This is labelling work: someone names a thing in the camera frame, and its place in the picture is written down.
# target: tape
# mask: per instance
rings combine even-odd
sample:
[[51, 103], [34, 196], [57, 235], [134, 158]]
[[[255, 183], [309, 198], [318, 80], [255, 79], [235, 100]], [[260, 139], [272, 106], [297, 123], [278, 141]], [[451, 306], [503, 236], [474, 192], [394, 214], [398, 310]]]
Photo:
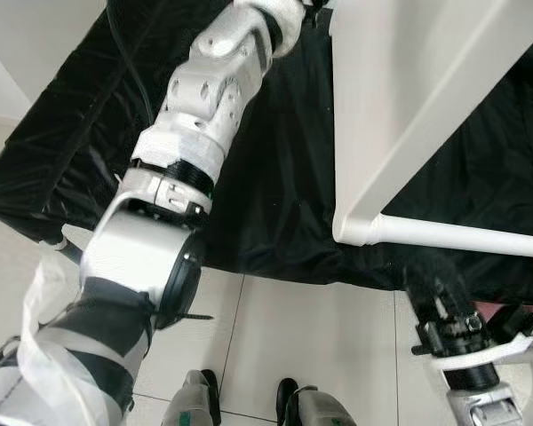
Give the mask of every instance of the tape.
[[38, 317], [60, 295], [65, 274], [53, 256], [44, 254], [24, 297], [18, 365], [32, 390], [60, 414], [66, 426], [109, 426], [102, 391], [89, 371], [63, 346], [38, 342]]

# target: black cloth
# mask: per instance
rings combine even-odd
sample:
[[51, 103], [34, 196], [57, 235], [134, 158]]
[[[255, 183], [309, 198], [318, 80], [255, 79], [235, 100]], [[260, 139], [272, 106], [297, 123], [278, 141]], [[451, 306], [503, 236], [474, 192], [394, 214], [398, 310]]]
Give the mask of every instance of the black cloth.
[[[123, 0], [120, 27], [153, 110], [218, 0]], [[281, 280], [399, 288], [414, 247], [331, 236], [335, 208], [330, 12], [305, 26], [247, 108], [213, 194], [205, 264]], [[93, 229], [146, 110], [103, 13], [6, 143], [0, 219], [34, 240]], [[386, 214], [533, 235], [533, 46]], [[533, 258], [438, 249], [474, 297], [533, 304]]]

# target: white floor tile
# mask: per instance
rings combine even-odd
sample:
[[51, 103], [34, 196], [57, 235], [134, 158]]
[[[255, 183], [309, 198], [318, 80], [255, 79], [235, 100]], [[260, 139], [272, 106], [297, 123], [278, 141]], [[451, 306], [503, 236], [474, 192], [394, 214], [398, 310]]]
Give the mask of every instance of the white floor tile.
[[[427, 356], [415, 357], [411, 346], [418, 344], [417, 317], [404, 292], [395, 292], [397, 323], [397, 368], [399, 377], [399, 425], [456, 425], [446, 399], [446, 387], [439, 375], [429, 371]], [[533, 425], [533, 374], [529, 365], [497, 368], [508, 382], [516, 401], [525, 410], [526, 424]]]
[[332, 394], [360, 425], [396, 425], [393, 293], [246, 277], [221, 407], [275, 420], [286, 376]]
[[404, 292], [395, 291], [397, 324], [397, 374], [399, 378], [399, 426], [455, 426], [438, 375], [428, 370], [427, 356], [416, 357], [410, 348], [419, 343], [417, 317]]
[[244, 415], [221, 413], [221, 426], [273, 426], [275, 422], [246, 417]]
[[[161, 399], [135, 395], [134, 409], [128, 415], [126, 426], [160, 426], [168, 404], [168, 401]], [[221, 413], [221, 426], [273, 426], [274, 424], [238, 414]]]
[[243, 276], [204, 269], [192, 313], [213, 320], [184, 319], [156, 332], [152, 348], [142, 363], [135, 391], [171, 399], [191, 369], [209, 368], [221, 381], [227, 360]]
[[128, 414], [126, 426], [160, 426], [168, 404], [160, 399], [134, 395], [134, 409]]

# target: tile floor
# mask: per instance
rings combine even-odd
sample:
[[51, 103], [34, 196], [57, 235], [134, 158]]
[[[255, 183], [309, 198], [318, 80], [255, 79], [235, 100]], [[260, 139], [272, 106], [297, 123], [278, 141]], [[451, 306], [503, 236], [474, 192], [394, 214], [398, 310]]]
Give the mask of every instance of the tile floor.
[[[0, 130], [0, 141], [9, 131]], [[90, 237], [75, 228], [66, 231], [81, 247]], [[39, 257], [35, 244], [0, 223], [0, 345], [18, 333], [22, 297]], [[64, 260], [62, 265], [67, 291], [52, 312], [76, 292], [76, 266]], [[211, 368], [218, 375], [225, 426], [272, 426], [276, 386], [285, 376], [332, 393], [360, 426], [455, 424], [426, 359], [410, 354], [416, 321], [401, 292], [207, 269], [192, 312], [214, 320], [184, 320], [156, 335], [139, 373], [129, 426], [160, 425], [190, 368]], [[533, 407], [530, 369], [501, 371], [520, 402]]]

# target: cable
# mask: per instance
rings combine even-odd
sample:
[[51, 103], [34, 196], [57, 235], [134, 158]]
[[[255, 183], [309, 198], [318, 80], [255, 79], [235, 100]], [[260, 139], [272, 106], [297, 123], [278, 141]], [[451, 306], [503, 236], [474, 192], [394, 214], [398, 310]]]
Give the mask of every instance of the cable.
[[128, 70], [132, 75], [132, 79], [134, 80], [134, 82], [139, 88], [140, 95], [142, 96], [142, 99], [144, 100], [144, 105], [146, 107], [148, 123], [149, 125], [152, 125], [154, 124], [154, 113], [152, 112], [152, 107], [151, 107], [152, 104], [150, 104], [150, 98], [148, 96], [146, 86], [142, 82], [142, 79], [140, 78], [140, 74], [138, 73], [138, 70], [132, 63], [131, 57], [126, 51], [123, 39], [118, 31], [118, 27], [116, 25], [115, 10], [113, 8], [114, 1], [115, 0], [107, 0], [108, 26], [110, 27], [110, 32], [112, 33], [113, 38], [115, 39], [116, 47], [118, 47], [118, 50], [121, 52], [121, 56], [123, 57], [124, 64], [126, 64], [126, 66], [128, 67]]

